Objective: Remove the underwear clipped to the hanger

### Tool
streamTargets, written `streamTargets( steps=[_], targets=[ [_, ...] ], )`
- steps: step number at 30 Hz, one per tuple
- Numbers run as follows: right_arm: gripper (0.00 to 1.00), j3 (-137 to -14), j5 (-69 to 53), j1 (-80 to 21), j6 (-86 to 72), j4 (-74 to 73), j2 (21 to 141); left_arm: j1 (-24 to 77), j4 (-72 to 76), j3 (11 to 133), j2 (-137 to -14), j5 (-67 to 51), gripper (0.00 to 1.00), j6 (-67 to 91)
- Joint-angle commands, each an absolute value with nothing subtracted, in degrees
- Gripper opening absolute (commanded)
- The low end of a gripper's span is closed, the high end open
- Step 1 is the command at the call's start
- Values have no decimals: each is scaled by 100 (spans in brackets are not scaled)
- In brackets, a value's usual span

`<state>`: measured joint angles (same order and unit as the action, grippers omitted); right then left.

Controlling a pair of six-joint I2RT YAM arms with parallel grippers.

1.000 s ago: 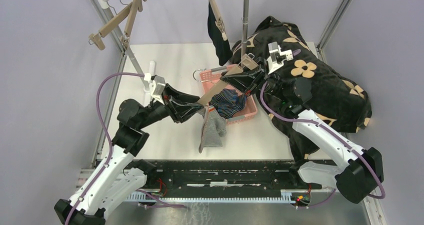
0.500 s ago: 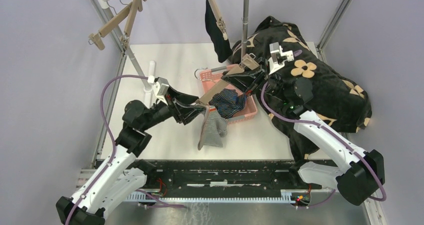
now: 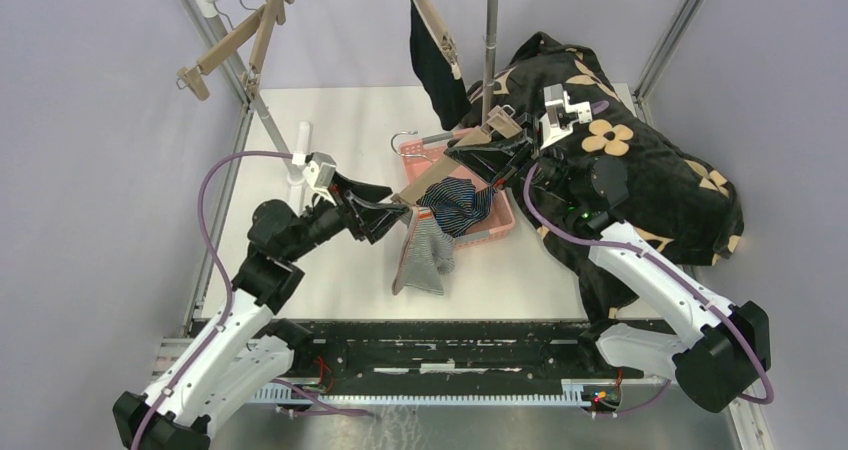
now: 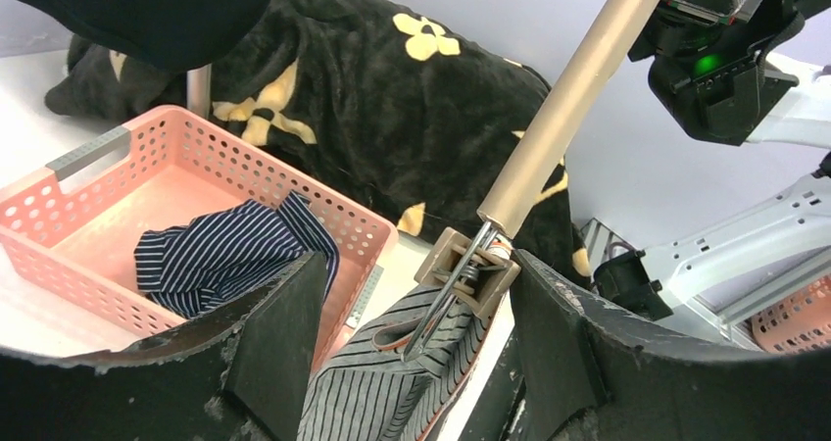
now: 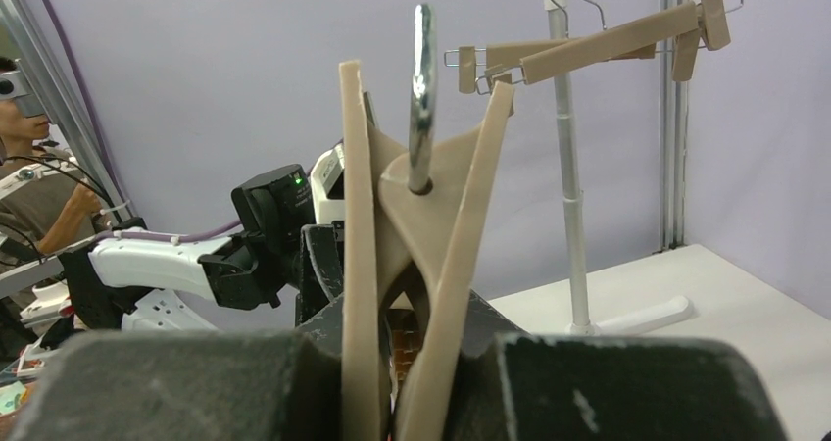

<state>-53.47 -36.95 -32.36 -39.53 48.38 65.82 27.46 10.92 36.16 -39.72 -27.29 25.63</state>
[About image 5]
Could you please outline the wooden hanger of navy underwear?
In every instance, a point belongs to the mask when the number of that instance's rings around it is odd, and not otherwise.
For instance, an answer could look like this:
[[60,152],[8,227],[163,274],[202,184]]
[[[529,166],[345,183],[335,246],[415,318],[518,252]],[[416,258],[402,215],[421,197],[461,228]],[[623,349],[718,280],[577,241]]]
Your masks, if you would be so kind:
[[[667,52],[672,55],[671,79],[686,82],[693,77],[700,50],[718,51],[731,43],[727,16],[744,5],[745,0],[688,1],[589,36],[561,39],[586,38],[637,48],[652,42],[670,42],[672,47]],[[513,84],[512,80],[519,76],[520,71],[515,70],[501,79]]]

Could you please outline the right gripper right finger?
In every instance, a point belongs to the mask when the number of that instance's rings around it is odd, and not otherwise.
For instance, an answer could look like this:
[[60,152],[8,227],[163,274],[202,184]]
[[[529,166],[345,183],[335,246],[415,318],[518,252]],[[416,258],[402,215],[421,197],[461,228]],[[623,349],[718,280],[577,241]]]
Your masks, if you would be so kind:
[[750,363],[678,337],[498,335],[461,360],[452,440],[783,440]]

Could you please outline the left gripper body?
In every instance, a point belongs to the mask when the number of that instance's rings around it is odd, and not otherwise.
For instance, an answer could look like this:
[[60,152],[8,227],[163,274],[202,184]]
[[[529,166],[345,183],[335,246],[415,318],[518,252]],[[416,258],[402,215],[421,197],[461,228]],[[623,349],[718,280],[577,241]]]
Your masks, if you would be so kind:
[[343,293],[344,232],[342,220],[301,228],[296,260],[296,326],[310,321]]

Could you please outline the wooden hanger of grey underwear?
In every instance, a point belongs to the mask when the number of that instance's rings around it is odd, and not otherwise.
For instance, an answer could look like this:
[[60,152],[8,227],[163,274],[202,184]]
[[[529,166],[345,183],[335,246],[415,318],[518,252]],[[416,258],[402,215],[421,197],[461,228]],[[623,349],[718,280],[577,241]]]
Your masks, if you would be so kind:
[[[369,119],[359,61],[339,66],[345,150],[341,430],[346,440],[439,440],[514,89],[497,83],[483,120],[434,139],[437,20],[414,11],[409,141]],[[422,346],[392,397],[381,321],[399,295],[420,313]]]

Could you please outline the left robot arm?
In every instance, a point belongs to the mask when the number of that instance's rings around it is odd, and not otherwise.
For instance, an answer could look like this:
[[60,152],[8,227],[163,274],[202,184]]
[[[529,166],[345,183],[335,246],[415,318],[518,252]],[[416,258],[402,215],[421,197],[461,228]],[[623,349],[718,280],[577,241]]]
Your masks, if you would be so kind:
[[310,171],[291,164],[250,178],[230,194],[238,223],[216,232],[163,234],[133,219],[67,249],[60,315],[93,329],[203,329],[183,295],[251,311],[278,307],[290,286],[296,322],[308,320],[342,290],[344,167],[335,145]]

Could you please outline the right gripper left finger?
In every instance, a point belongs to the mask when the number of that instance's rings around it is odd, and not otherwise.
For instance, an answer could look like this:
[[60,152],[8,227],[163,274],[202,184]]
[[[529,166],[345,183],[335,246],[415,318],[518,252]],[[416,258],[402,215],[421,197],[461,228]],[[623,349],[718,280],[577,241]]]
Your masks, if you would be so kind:
[[337,440],[340,361],[296,331],[94,331],[46,365],[13,440]]

